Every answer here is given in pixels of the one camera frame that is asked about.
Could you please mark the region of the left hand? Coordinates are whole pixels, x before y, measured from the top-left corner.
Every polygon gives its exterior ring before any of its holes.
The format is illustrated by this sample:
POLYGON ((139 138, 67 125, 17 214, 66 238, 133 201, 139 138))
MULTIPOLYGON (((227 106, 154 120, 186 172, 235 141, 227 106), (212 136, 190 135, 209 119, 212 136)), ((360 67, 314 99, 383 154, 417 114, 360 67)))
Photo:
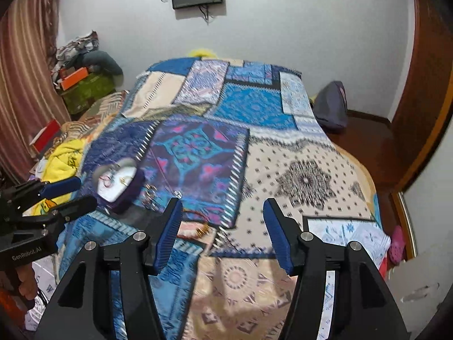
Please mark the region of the left hand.
POLYGON ((32 300, 38 294, 38 285, 35 279, 35 271, 32 264, 22 265, 16 268, 20 285, 18 291, 27 300, 32 300))

